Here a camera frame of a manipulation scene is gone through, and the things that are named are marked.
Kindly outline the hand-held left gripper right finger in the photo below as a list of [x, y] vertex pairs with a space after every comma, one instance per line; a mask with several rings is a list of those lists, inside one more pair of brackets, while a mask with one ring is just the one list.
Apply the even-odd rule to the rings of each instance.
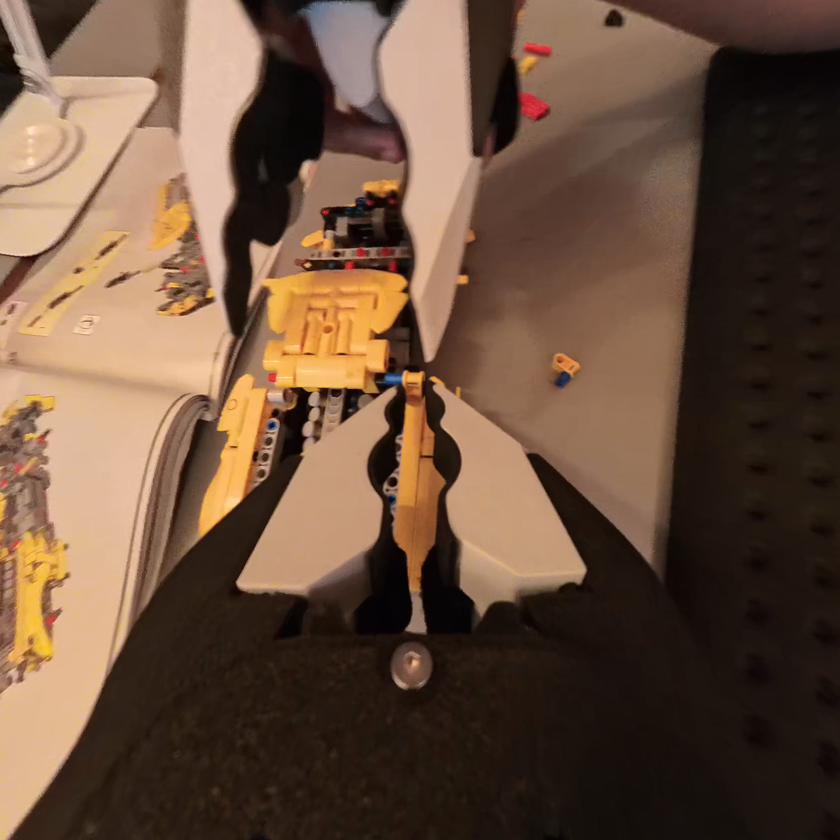
[[459, 457], [444, 499], [457, 587], [485, 611], [581, 584], [585, 564], [525, 448], [443, 385], [430, 392], [443, 404], [436, 434]]

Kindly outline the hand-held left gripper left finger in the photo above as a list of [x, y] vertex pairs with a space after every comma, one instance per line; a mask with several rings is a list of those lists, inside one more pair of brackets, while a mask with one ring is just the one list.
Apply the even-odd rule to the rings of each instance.
[[401, 590], [401, 550], [370, 460], [396, 388], [303, 455], [237, 579], [246, 594], [364, 601]]

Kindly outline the black dimpled chair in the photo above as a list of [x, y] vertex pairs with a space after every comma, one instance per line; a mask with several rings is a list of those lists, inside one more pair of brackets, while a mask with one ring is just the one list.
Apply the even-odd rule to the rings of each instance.
[[705, 87], [667, 587], [771, 838], [839, 838], [839, 57]]

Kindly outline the open instruction booklet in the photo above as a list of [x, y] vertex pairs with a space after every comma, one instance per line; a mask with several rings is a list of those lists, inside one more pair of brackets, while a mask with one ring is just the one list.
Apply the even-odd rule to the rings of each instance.
[[228, 330], [178, 139], [141, 128], [67, 240], [2, 306], [1, 836], [86, 727], [161, 581]]

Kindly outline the scattered small toy brick pieces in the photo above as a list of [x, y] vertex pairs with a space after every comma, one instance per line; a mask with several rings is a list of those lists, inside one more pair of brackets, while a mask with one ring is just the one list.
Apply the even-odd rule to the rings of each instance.
[[[624, 26], [625, 15], [616, 7], [611, 8], [604, 19], [604, 26], [620, 28]], [[540, 63], [542, 59], [550, 58], [553, 50], [549, 45], [525, 41], [521, 45], [521, 56], [516, 60], [518, 78], [525, 78]], [[520, 113], [526, 119], [537, 122], [550, 113], [550, 105], [527, 90], [520, 90], [518, 94]]]

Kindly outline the person's right forearm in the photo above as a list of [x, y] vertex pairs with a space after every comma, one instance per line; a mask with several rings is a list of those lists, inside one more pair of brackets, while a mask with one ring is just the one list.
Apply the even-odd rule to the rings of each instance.
[[620, 1], [618, 6], [709, 43], [752, 52], [839, 47], [838, 1]]

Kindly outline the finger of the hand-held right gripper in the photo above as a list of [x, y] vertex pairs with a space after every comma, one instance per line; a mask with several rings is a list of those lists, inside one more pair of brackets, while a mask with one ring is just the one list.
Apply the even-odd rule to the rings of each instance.
[[402, 219], [426, 362], [438, 353], [455, 301], [515, 5], [402, 2], [380, 40], [380, 93], [406, 147]]
[[240, 124], [265, 73], [265, 49], [238, 1], [185, 5], [180, 140], [205, 267], [228, 330], [249, 320], [255, 215], [245, 200]]

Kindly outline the person's right hand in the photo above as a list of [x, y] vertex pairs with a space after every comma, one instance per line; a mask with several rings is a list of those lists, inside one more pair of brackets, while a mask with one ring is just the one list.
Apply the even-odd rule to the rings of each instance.
[[403, 137], [396, 126], [336, 108], [325, 112], [322, 149], [390, 164], [401, 164], [406, 159]]

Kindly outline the yellow toy brick car model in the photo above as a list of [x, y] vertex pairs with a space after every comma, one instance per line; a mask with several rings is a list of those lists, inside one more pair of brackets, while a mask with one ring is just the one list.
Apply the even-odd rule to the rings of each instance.
[[[387, 372], [422, 371], [422, 351], [407, 291], [413, 248], [400, 214], [398, 180], [365, 182], [351, 205], [321, 209], [322, 228], [301, 244], [299, 272], [264, 282], [267, 387], [251, 374], [234, 384], [217, 422], [227, 435], [197, 521], [209, 533], [280, 464], [305, 455], [383, 392]], [[425, 383], [443, 384], [437, 377]], [[419, 592], [421, 566], [436, 521], [434, 433], [425, 399], [408, 402], [397, 423], [396, 465], [381, 482], [408, 582]]]

